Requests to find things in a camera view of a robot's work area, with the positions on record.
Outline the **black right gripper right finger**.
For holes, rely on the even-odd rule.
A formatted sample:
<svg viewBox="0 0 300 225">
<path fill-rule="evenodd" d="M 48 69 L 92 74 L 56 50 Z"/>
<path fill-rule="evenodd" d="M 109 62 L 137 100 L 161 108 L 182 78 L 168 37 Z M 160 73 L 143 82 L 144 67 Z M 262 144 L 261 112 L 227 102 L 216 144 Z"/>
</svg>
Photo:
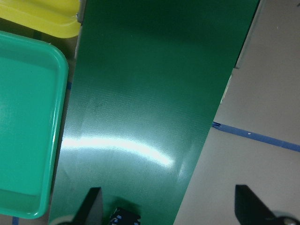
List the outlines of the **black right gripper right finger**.
<svg viewBox="0 0 300 225">
<path fill-rule="evenodd" d="M 235 186 L 235 216 L 240 225 L 281 224 L 281 220 L 247 185 Z"/>
</svg>

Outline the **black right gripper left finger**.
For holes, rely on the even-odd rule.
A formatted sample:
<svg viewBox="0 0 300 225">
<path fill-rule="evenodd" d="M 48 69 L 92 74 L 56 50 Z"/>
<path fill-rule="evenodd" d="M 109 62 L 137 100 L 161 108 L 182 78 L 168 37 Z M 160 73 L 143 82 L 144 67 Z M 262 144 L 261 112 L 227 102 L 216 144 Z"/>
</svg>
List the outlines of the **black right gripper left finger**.
<svg viewBox="0 0 300 225">
<path fill-rule="evenodd" d="M 101 187 L 89 189 L 79 210 L 72 220 L 73 225 L 101 225 L 103 219 L 103 197 Z"/>
</svg>

